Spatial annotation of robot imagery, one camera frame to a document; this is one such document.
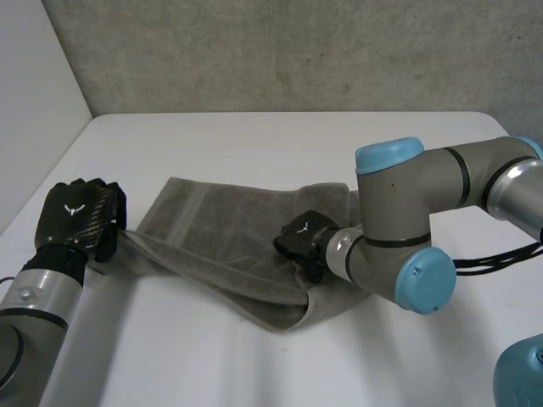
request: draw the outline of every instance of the white table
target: white table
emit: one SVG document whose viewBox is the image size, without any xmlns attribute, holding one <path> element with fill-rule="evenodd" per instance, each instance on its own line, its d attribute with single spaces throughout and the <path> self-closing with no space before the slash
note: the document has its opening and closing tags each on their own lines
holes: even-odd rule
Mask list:
<svg viewBox="0 0 543 407">
<path fill-rule="evenodd" d="M 278 190 L 336 181 L 355 189 L 360 146 L 416 136 L 437 148 L 505 134 L 477 113 L 102 116 L 0 237 L 0 274 L 13 275 L 33 255 L 43 200 L 58 181 L 118 181 L 136 228 L 170 176 Z M 434 244 L 453 257 L 530 243 L 475 208 L 435 215 L 432 227 Z M 284 335 L 252 325 L 180 277 L 94 277 L 42 406 L 492 406 L 499 354 L 541 331 L 540 267 L 533 259 L 460 278 L 435 315 L 372 297 Z"/>
</svg>

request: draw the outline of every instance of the black cable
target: black cable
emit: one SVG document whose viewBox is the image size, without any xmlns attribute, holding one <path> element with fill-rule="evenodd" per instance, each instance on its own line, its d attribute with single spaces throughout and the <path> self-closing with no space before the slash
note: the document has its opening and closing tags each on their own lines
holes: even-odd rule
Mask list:
<svg viewBox="0 0 543 407">
<path fill-rule="evenodd" d="M 483 276 L 485 274 L 493 273 L 514 265 L 518 262 L 533 259 L 534 257 L 543 254 L 543 249 L 538 250 L 541 247 L 540 243 L 532 243 L 523 248 L 517 248 L 509 252 L 502 254 L 496 254 L 489 257 L 482 257 L 479 259 L 456 259 L 454 260 L 455 267 L 457 269 L 472 269 L 477 267 L 485 267 L 481 270 L 473 271 L 457 271 L 458 276 Z"/>
<path fill-rule="evenodd" d="M 4 277 L 4 278 L 0 278 L 0 284 L 2 284 L 3 282 L 8 282 L 9 280 L 14 280 L 15 277 Z"/>
</svg>

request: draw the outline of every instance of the gray towel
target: gray towel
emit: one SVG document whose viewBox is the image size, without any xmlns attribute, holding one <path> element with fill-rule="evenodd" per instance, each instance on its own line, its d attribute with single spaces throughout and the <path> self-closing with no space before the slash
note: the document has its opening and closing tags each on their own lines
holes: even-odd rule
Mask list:
<svg viewBox="0 0 543 407">
<path fill-rule="evenodd" d="M 284 331 L 333 317 L 367 297 L 326 273 L 310 283 L 277 254 L 273 239 L 308 209 L 342 226 L 360 222 L 358 196 L 345 184 L 269 191 L 171 178 L 137 231 L 120 235 L 102 274 L 171 275 L 209 288 L 254 323 Z"/>
</svg>

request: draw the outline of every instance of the robotic arm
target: robotic arm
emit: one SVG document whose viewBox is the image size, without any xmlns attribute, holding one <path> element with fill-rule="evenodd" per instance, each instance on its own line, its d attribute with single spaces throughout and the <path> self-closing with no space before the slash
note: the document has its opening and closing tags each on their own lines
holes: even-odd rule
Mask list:
<svg viewBox="0 0 543 407">
<path fill-rule="evenodd" d="M 36 255 L 0 304 L 0 405 L 38 406 L 83 289 L 85 265 L 108 261 L 126 197 L 117 184 L 78 180 L 48 194 Z"/>
<path fill-rule="evenodd" d="M 432 246 L 430 214 L 477 205 L 541 242 L 542 159 L 535 142 L 513 137 L 429 151 L 414 137 L 359 148 L 363 232 L 308 211 L 274 245 L 313 282 L 328 269 L 403 309 L 432 314 L 449 301 L 456 267 Z M 543 335 L 504 352 L 494 389 L 499 407 L 543 405 Z"/>
</svg>

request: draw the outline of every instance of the white logo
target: white logo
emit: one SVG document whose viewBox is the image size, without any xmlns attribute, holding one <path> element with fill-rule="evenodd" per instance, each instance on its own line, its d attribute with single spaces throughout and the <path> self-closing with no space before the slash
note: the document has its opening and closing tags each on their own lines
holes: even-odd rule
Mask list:
<svg viewBox="0 0 543 407">
<path fill-rule="evenodd" d="M 309 231 L 309 229 L 307 228 L 308 226 L 309 226 L 309 223 L 306 222 L 305 226 L 302 229 L 300 229 L 299 231 L 297 231 L 296 233 L 301 233 L 303 231 Z"/>
<path fill-rule="evenodd" d="M 68 208 L 68 205 L 66 205 L 66 204 L 64 205 L 64 209 L 66 209 L 66 211 L 70 214 L 70 216 L 73 216 L 74 214 L 76 214 L 77 212 L 82 210 L 83 208 L 85 208 L 84 204 L 82 206 L 80 206 L 79 208 L 77 208 L 77 209 L 70 209 L 70 208 Z"/>
</svg>

